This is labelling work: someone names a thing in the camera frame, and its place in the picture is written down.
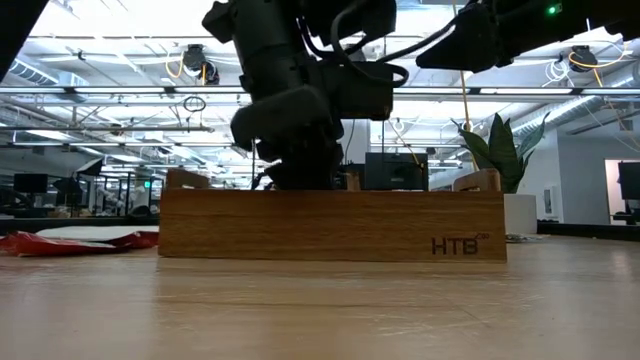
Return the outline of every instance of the white wall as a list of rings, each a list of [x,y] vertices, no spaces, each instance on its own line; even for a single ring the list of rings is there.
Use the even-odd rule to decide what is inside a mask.
[[[611,137],[558,137],[564,222],[610,224],[605,159],[638,159]]]
[[[553,214],[545,214],[544,191],[552,191]],[[525,172],[518,194],[536,196],[538,219],[564,221],[561,200],[562,181],[560,178],[560,159],[558,154],[558,132],[556,129],[547,131],[544,138],[535,148],[529,159],[529,166]]]
[[[354,164],[364,164],[365,154],[369,151],[371,142],[371,129],[369,120],[342,120],[344,127],[344,136],[340,139],[342,151],[345,152],[346,161],[352,161]],[[347,152],[347,144],[349,138],[351,143]]]

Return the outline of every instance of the green leaf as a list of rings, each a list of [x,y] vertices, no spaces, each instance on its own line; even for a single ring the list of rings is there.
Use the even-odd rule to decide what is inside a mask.
[[[520,181],[522,180],[522,178],[519,179],[504,179],[504,178],[500,178],[500,186],[501,186],[501,190],[503,193],[505,194],[515,194],[518,192],[518,187],[520,186]]]
[[[533,153],[536,150],[533,149],[525,158],[524,161],[522,161],[522,158],[520,158],[520,160],[522,161],[522,174],[524,175],[524,173],[527,171],[527,166],[529,166],[529,159],[531,158],[531,155],[533,155]]]
[[[538,145],[540,140],[542,140],[542,136],[544,135],[545,123],[550,114],[551,112],[548,112],[544,116],[544,119],[542,119],[542,124],[540,124],[537,129],[535,129],[531,134],[527,135],[524,140],[522,140],[522,144],[518,148],[519,158],[522,158],[524,154],[533,149],[536,145]]]
[[[522,167],[513,143],[513,136],[511,131],[507,130],[498,114],[496,114],[491,125],[488,159],[500,171],[503,183],[522,179]]]
[[[513,132],[511,132],[511,119],[507,119],[507,121],[504,122],[504,127],[509,132],[509,135],[513,137]]]
[[[458,128],[458,133],[464,138],[465,143],[467,144],[467,148],[471,151],[471,154],[475,157],[479,156],[485,159],[490,159],[489,157],[489,145],[484,141],[484,139],[476,134],[469,131],[466,131],[462,128]]]
[[[473,160],[476,162],[476,165],[478,165],[478,169],[480,169],[480,170],[482,170],[482,169],[495,169],[496,168],[496,166],[493,165],[491,160],[487,159],[486,157],[484,157],[482,155],[478,155],[478,154],[473,155]]]

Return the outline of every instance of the desk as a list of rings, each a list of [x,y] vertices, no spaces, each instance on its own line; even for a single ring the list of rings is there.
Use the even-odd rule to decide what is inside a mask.
[[[640,244],[506,265],[0,257],[0,359],[635,359]]]

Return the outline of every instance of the green light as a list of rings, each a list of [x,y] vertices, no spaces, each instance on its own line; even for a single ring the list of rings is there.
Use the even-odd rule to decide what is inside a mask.
[[[553,5],[553,6],[549,6],[547,8],[547,15],[549,16],[555,16],[558,15],[559,13],[562,12],[562,3]]]

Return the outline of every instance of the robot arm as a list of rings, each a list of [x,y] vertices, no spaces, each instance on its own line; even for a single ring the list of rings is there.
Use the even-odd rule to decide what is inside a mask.
[[[587,19],[634,38],[635,1],[471,0],[442,30],[376,62],[353,55],[395,30],[395,0],[229,0],[215,2],[203,26],[234,42],[240,82],[253,100],[231,122],[237,145],[255,144],[261,159],[281,160],[266,171],[279,189],[330,189],[342,159],[341,119],[387,120],[393,88],[407,80],[388,61],[430,45],[416,59],[421,68],[484,71],[586,31]],[[339,41],[357,32],[362,40],[343,49]],[[311,36],[333,51],[318,50]]]

